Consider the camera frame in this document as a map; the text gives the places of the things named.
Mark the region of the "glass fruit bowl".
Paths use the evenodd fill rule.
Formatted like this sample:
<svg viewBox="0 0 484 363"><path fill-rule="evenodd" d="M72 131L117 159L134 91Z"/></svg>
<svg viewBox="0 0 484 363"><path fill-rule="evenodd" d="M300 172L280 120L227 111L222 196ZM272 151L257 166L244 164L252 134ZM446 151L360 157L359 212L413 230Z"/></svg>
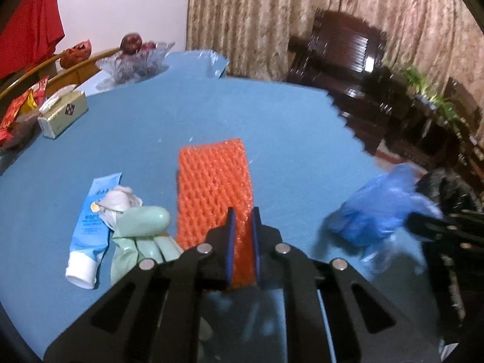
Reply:
<svg viewBox="0 0 484 363"><path fill-rule="evenodd" d="M95 65L116 84L136 83L150 79L167 69L165 58L175 43L146 42L132 55L122 51L98 60Z"/></svg>

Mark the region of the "blue plastic bag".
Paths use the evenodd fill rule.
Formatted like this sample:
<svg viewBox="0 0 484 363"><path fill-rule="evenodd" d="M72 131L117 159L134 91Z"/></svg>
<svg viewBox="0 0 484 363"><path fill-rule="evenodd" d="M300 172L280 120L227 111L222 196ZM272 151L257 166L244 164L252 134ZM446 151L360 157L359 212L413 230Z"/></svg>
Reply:
<svg viewBox="0 0 484 363"><path fill-rule="evenodd" d="M380 274L396 253L395 231L412 212L443 218L440 207L417 192L415 169L403 163L361 187L327 217L326 229L356 248L368 270Z"/></svg>

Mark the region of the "blue hand cream tube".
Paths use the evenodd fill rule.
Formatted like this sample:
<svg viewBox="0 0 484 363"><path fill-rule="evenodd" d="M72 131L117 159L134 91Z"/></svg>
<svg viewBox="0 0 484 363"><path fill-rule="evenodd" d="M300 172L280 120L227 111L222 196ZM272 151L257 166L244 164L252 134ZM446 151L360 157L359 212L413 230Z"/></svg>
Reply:
<svg viewBox="0 0 484 363"><path fill-rule="evenodd" d="M70 241L66 279L81 289L94 289L98 266L108 247L109 228L99 217L98 202L121 181L122 173L92 181Z"/></svg>

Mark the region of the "red apples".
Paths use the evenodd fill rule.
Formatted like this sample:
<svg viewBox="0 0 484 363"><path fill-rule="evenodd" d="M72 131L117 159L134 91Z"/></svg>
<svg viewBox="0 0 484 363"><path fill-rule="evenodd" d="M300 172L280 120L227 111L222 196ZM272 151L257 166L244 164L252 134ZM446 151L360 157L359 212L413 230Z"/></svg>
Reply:
<svg viewBox="0 0 484 363"><path fill-rule="evenodd" d="M154 50L156 44L153 41L144 43L143 39L138 33L126 34L122 40L120 49L124 54L134 55L138 52L144 52L149 50Z"/></svg>

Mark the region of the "glass snack dish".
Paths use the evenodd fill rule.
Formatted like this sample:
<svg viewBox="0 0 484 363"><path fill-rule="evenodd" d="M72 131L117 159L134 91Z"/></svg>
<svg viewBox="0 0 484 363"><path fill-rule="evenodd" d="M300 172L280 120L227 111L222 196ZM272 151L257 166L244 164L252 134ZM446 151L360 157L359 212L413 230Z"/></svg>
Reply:
<svg viewBox="0 0 484 363"><path fill-rule="evenodd" d="M19 116L9 127L1 129L1 154L16 151L32 139L37 120L38 109Z"/></svg>

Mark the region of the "green rubber glove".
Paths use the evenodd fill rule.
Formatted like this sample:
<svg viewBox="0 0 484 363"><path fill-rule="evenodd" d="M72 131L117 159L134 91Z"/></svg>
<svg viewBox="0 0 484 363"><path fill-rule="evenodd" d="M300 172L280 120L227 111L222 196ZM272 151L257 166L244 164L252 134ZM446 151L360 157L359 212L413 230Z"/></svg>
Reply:
<svg viewBox="0 0 484 363"><path fill-rule="evenodd" d="M170 213L164 207L131 207L116 219L112 237L115 244L112 286L141 260L152 259L161 264L181 256L184 250L168 233L170 224Z"/></svg>

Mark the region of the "red cloth cover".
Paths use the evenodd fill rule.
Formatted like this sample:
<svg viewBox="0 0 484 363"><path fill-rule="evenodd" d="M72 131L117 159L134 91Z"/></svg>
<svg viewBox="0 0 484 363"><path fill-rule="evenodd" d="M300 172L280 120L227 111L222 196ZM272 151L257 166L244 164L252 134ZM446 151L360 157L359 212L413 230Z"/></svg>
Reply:
<svg viewBox="0 0 484 363"><path fill-rule="evenodd" d="M64 37L57 0L23 0L1 33L1 77L47 59Z"/></svg>

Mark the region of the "dark wooden side table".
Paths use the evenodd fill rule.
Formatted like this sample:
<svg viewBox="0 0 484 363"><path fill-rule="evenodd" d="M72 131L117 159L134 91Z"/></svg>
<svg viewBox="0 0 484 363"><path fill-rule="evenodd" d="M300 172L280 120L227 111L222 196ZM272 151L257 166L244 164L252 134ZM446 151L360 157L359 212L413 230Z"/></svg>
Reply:
<svg viewBox="0 0 484 363"><path fill-rule="evenodd" d="M384 136L386 148L428 171L457 165L460 140L442 114L420 97L394 101Z"/></svg>

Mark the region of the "potted green plant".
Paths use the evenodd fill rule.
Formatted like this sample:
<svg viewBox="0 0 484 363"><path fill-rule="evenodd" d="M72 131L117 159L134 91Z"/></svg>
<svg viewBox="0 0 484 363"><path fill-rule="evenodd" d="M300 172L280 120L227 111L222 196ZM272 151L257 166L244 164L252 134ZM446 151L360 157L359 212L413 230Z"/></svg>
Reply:
<svg viewBox="0 0 484 363"><path fill-rule="evenodd" d="M417 67L406 66L401 68L400 72L408 81L410 93L429 106L432 111L440 112L447 121L461 120L454 104L448 98L441 96Z"/></svg>

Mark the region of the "blue table cloth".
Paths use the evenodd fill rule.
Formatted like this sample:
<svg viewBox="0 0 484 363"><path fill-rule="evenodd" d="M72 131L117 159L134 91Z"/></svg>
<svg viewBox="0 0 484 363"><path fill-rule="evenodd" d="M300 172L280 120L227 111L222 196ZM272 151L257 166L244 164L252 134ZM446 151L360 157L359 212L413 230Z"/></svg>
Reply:
<svg viewBox="0 0 484 363"><path fill-rule="evenodd" d="M437 308L420 244L396 233L388 270L372 274L324 221L381 173L322 91L251 80L157 78L88 98L58 139L37 138L1 177L1 304L35 361L109 288L65 276L71 235L95 178L120 174L145 204L177 212L178 156L189 145L243 142L265 224L316 260L344 258L414 324L378 347L408 352L424 340L438 362Z"/></svg>

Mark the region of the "tissue box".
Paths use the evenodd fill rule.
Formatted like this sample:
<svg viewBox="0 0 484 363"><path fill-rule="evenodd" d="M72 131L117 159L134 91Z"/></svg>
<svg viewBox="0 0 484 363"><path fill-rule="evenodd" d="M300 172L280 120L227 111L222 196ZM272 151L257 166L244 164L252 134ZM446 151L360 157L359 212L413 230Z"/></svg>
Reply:
<svg viewBox="0 0 484 363"><path fill-rule="evenodd" d="M74 84L59 89L38 109L37 121L42 135L56 139L88 110L85 93L77 90Z"/></svg>

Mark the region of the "red snack bags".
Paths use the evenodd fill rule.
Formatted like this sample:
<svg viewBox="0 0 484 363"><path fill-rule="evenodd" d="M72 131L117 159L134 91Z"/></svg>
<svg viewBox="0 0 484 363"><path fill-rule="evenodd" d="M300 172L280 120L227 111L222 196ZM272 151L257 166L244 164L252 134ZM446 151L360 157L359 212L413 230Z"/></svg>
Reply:
<svg viewBox="0 0 484 363"><path fill-rule="evenodd" d="M9 127L19 116L39 109L44 104L48 79L48 75L44 76L10 103L2 117L1 129Z"/></svg>

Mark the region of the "black lined trash bin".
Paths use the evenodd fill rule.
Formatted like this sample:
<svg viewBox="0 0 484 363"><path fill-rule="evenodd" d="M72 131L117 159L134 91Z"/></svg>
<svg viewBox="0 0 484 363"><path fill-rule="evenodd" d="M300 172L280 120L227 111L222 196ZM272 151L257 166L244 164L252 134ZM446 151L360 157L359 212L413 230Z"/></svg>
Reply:
<svg viewBox="0 0 484 363"><path fill-rule="evenodd" d="M483 204L473 188L457 173L444 168L428 172L415 185L423 215L443 219L464 211L483 213Z"/></svg>

